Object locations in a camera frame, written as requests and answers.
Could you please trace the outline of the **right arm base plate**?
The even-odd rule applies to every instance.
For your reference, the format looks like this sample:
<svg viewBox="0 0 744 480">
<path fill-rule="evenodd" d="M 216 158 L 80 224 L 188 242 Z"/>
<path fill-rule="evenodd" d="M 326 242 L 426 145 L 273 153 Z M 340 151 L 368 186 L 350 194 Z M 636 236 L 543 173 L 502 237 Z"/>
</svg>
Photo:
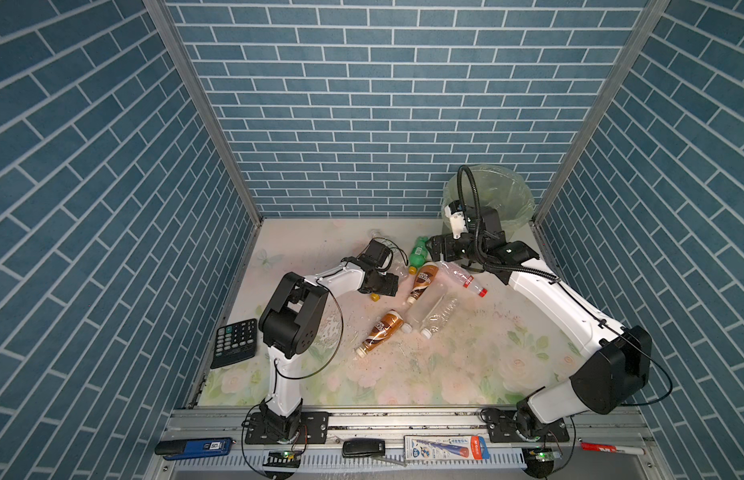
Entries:
<svg viewBox="0 0 744 480">
<path fill-rule="evenodd" d="M 570 440 L 570 434 L 563 419 L 543 424 L 531 412 L 524 409 L 517 411 L 486 407 L 480 411 L 479 418 L 486 424 L 493 443 Z"/>
</svg>

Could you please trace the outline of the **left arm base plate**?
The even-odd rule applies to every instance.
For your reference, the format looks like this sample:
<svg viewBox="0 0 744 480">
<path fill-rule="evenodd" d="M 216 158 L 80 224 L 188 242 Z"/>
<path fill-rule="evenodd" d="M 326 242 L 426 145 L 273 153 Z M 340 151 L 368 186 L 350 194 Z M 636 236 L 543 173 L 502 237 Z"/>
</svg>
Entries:
<svg viewBox="0 0 744 480">
<path fill-rule="evenodd" d="M 329 413 L 324 411 L 303 412 L 294 433 L 282 436 L 282 430 L 270 426 L 261 412 L 249 415 L 246 421 L 244 443 L 247 445 L 323 445 L 328 436 Z"/>
</svg>

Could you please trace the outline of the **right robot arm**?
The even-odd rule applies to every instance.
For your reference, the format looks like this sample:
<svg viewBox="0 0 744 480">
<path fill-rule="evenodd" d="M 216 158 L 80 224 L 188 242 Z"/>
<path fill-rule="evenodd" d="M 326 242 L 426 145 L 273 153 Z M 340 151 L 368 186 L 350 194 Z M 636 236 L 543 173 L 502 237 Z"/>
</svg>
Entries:
<svg viewBox="0 0 744 480">
<path fill-rule="evenodd" d="M 542 436 L 558 420 L 583 412 L 606 415 L 649 381 L 652 339 L 627 328 L 586 301 L 522 241 L 509 241 L 499 216 L 454 201 L 444 209 L 450 232 L 431 237 L 440 261 L 468 260 L 522 294 L 567 335 L 584 364 L 568 379 L 543 387 L 517 404 L 515 422 L 525 438 Z"/>
</svg>

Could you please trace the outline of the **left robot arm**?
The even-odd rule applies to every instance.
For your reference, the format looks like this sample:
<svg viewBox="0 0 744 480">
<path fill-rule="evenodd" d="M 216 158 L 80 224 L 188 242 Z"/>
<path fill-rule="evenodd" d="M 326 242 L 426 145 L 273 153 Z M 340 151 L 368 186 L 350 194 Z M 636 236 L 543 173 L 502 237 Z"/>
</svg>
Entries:
<svg viewBox="0 0 744 480">
<path fill-rule="evenodd" d="M 398 275 L 350 257 L 321 273 L 285 274 L 259 321 L 270 363 L 266 411 L 284 419 L 300 412 L 302 355 L 318 334 L 328 300 L 354 291 L 394 297 L 398 286 Z"/>
</svg>

